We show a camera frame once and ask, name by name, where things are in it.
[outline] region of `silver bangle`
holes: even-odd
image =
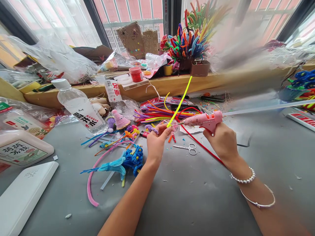
[[[240,191],[241,191],[241,193],[243,194],[243,196],[246,198],[246,200],[247,201],[249,201],[250,203],[252,203],[253,205],[255,205],[256,207],[258,207],[258,208],[268,208],[268,207],[272,207],[275,203],[276,203],[276,198],[275,198],[275,195],[273,195],[273,192],[271,191],[271,189],[267,186],[267,185],[265,185],[268,189],[269,189],[269,191],[271,192],[271,194],[272,194],[272,196],[273,196],[273,202],[271,203],[271,204],[269,204],[269,205],[261,205],[261,204],[259,204],[259,203],[257,203],[257,202],[253,202],[253,201],[251,201],[251,200],[249,200],[245,195],[244,195],[244,193],[242,192],[242,190],[240,189]]]
[[[231,179],[234,179],[236,182],[239,182],[241,184],[249,184],[256,177],[255,171],[251,167],[250,167],[250,170],[252,171],[252,176],[249,177],[249,179],[247,179],[247,180],[239,180],[239,179],[235,178],[232,173],[230,174],[230,177],[231,177]]]

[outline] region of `hot glue gun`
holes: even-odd
[[[214,134],[216,131],[217,123],[222,122],[222,112],[215,111],[213,114],[208,115],[207,113],[203,113],[200,115],[194,115],[188,117],[183,120],[183,122],[179,123],[179,125],[188,125],[188,126],[196,126],[200,125],[200,128],[205,128]]]

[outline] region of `hand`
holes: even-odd
[[[223,162],[239,157],[236,143],[236,133],[223,122],[218,123],[215,135],[205,129],[203,135],[208,139],[214,151]]]
[[[157,167],[159,167],[162,160],[165,140],[172,131],[171,126],[168,128],[166,128],[166,126],[167,124],[163,124],[155,127],[158,130],[158,135],[154,131],[151,131],[151,133],[148,134],[148,159],[146,163],[157,164]]]

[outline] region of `bottle label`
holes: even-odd
[[[122,100],[117,81],[106,80],[105,81],[105,89],[107,92],[109,102]]]
[[[104,123],[103,118],[90,101],[85,102],[75,108],[69,108],[66,106],[66,109],[76,118],[78,118],[79,122],[83,124],[88,130],[95,129]]]
[[[48,134],[47,130],[41,128],[34,121],[24,116],[9,114],[3,122],[12,126],[14,129],[25,130],[39,139],[43,139],[45,135]]]
[[[45,155],[46,152],[22,140],[0,147],[0,159],[19,166],[25,166]]]
[[[4,102],[0,102],[0,113],[6,112],[11,110],[13,107],[9,106],[8,104],[4,103]]]

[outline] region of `pink pipe cleaner hat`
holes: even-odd
[[[128,120],[125,117],[123,117],[122,115],[120,115],[117,110],[113,110],[112,113],[113,113],[113,115],[115,117],[116,129],[117,130],[124,129],[128,125],[130,125],[130,120]]]

